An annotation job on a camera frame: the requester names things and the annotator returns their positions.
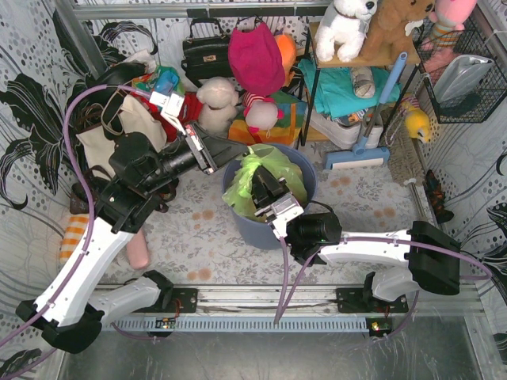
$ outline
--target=trash can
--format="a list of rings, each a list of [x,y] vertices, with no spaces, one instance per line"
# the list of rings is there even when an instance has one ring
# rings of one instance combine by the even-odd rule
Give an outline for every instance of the trash can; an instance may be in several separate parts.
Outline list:
[[[317,173],[308,158],[298,150],[289,146],[280,144],[269,145],[278,148],[293,164],[301,168],[301,172],[303,173],[303,184],[307,190],[308,200],[311,200],[317,190]],[[229,184],[234,179],[234,175],[239,168],[241,168],[239,160],[231,161],[226,167],[225,173],[223,174],[222,193],[229,188]],[[280,248],[280,242],[276,239],[270,226],[266,223],[255,222],[254,220],[238,215],[234,212],[232,207],[231,211],[239,233],[246,244],[260,249]]]

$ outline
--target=red knit hat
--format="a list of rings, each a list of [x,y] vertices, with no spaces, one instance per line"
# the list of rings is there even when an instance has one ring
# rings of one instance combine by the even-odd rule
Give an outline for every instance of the red knit hat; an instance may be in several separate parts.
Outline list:
[[[229,64],[239,85],[256,95],[270,95],[284,85],[280,49],[265,22],[251,32],[232,31]]]

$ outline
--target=brown teddy bear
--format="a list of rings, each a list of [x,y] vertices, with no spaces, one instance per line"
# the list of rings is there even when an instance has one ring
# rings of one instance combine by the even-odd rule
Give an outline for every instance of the brown teddy bear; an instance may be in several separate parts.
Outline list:
[[[422,25],[434,4],[435,0],[383,0],[370,22],[360,56],[366,60],[374,59],[384,42],[392,44],[393,60],[402,51],[410,51],[413,28]]]

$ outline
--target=pink shoe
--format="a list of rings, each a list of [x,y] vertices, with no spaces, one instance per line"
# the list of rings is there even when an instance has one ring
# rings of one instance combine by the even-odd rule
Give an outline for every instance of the pink shoe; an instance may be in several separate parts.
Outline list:
[[[150,253],[144,237],[143,230],[139,230],[132,240],[127,243],[128,263],[135,271],[143,269],[150,264]]]

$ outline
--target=black wire basket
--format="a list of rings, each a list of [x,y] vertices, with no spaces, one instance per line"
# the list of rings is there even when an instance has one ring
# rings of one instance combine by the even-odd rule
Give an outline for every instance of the black wire basket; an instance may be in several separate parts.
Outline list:
[[[429,74],[429,78],[425,79],[425,86],[438,123],[482,123],[507,95],[507,79],[504,73],[472,20],[465,23],[465,30],[462,32],[450,32],[438,39],[431,37],[432,26],[433,23],[426,20],[424,28],[414,33],[414,40],[417,41],[416,49],[421,58],[419,70]],[[433,86],[445,72],[448,64],[439,67],[435,57],[444,55],[449,57],[452,53],[480,55],[492,59],[494,63],[472,91],[439,103]]]

